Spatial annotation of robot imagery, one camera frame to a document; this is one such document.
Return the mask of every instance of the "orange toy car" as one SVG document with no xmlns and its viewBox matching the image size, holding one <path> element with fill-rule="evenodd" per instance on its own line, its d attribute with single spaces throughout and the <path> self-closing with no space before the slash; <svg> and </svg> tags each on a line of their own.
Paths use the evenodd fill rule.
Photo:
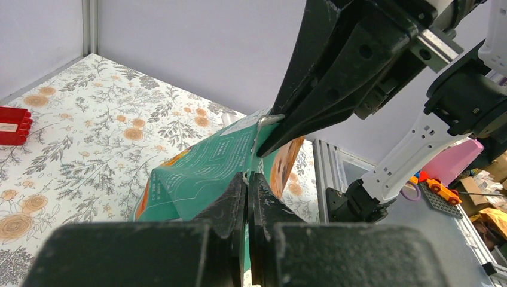
<svg viewBox="0 0 507 287">
<path fill-rule="evenodd" d="M 443 197 L 449 205 L 458 205 L 462 202 L 456 190 L 449 190 L 445 185 L 441 184 L 438 179 L 427 179 L 426 182 L 431 192 Z"/>
</svg>

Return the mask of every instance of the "gray wall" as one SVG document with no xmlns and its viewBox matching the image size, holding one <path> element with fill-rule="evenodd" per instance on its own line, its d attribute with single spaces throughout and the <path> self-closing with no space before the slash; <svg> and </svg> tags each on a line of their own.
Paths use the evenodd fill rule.
<svg viewBox="0 0 507 287">
<path fill-rule="evenodd" d="M 81 0 L 0 1 L 0 100 L 83 54 Z"/>
<path fill-rule="evenodd" d="M 271 106 L 291 58 L 304 0 L 100 2 L 99 53 L 249 114 Z M 485 37 L 488 7 L 458 28 L 470 49 Z M 317 132 L 334 145 L 380 161 L 415 122 L 436 78 L 423 71 L 380 112 Z"/>
</svg>

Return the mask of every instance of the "cable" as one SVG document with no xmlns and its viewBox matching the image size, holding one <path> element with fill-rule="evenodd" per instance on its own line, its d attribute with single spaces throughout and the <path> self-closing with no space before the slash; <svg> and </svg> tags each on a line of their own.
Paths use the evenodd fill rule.
<svg viewBox="0 0 507 287">
<path fill-rule="evenodd" d="M 465 191 L 458 192 L 459 194 L 469 194 L 471 196 L 501 196 L 501 197 L 507 197 L 503 194 L 489 194 L 489 193 L 467 193 Z"/>
<path fill-rule="evenodd" d="M 399 193 L 401 193 L 401 195 L 403 197 L 405 197 L 407 200 L 409 201 L 417 201 L 417 200 L 420 200 L 421 199 L 421 189 L 419 188 L 419 186 L 411 181 L 407 181 L 408 184 L 412 185 L 415 189 L 416 189 L 416 197 L 410 197 L 408 196 L 407 194 L 405 194 L 405 191 L 403 190 L 400 190 Z"/>
</svg>

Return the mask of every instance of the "gray lego plate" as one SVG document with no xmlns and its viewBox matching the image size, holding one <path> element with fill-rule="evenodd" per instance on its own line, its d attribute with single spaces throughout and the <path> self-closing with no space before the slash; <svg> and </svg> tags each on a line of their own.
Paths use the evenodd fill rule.
<svg viewBox="0 0 507 287">
<path fill-rule="evenodd" d="M 424 194 L 424 197 L 428 200 L 430 206 L 438 211 L 444 212 L 446 214 L 452 215 L 456 218 L 463 218 L 463 215 L 455 206 L 450 206 L 445 199 L 434 194 L 428 187 L 428 184 L 425 182 L 419 183 L 419 188 L 421 192 Z"/>
</svg>

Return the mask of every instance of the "red toy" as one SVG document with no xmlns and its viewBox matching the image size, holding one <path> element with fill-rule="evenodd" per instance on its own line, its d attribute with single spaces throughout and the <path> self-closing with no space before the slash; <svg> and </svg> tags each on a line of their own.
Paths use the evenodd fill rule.
<svg viewBox="0 0 507 287">
<path fill-rule="evenodd" d="M 416 173 L 416 178 L 419 181 L 426 181 L 427 179 L 429 179 L 429 176 L 426 172 L 420 171 L 420 172 Z"/>
<path fill-rule="evenodd" d="M 0 106 L 0 145 L 22 145 L 32 127 L 27 109 Z"/>
</svg>

